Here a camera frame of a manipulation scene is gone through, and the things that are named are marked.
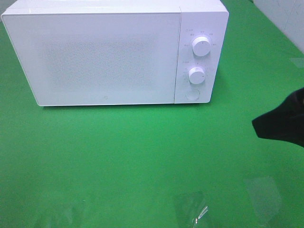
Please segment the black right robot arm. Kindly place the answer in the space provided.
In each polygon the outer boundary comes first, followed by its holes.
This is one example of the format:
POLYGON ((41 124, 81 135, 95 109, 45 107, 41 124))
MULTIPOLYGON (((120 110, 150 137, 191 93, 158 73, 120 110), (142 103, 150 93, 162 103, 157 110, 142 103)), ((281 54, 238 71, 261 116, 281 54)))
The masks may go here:
POLYGON ((259 138, 304 146, 304 89, 292 92, 278 107, 252 120, 259 138))

